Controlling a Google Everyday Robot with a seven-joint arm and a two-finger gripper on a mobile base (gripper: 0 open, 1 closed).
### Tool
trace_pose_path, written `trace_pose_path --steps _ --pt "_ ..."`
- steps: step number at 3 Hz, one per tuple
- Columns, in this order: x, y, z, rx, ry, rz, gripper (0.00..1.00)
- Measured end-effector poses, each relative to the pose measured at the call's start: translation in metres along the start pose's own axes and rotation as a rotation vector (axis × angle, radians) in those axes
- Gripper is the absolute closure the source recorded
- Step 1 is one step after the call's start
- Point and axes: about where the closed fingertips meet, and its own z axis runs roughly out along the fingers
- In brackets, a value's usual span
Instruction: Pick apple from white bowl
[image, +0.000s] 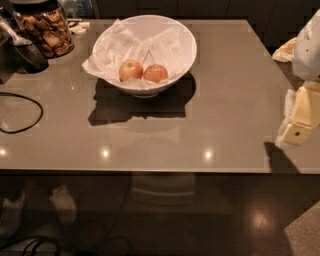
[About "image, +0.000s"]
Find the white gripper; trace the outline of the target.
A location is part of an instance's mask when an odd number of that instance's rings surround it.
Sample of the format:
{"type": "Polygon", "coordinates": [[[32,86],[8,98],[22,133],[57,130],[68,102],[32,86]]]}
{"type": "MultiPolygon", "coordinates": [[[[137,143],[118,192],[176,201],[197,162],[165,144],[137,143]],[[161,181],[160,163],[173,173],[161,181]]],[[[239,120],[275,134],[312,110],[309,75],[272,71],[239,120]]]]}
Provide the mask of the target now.
{"type": "Polygon", "coordinates": [[[280,142],[301,145],[320,125],[320,9],[296,38],[292,70],[306,82],[287,91],[280,142]]]}

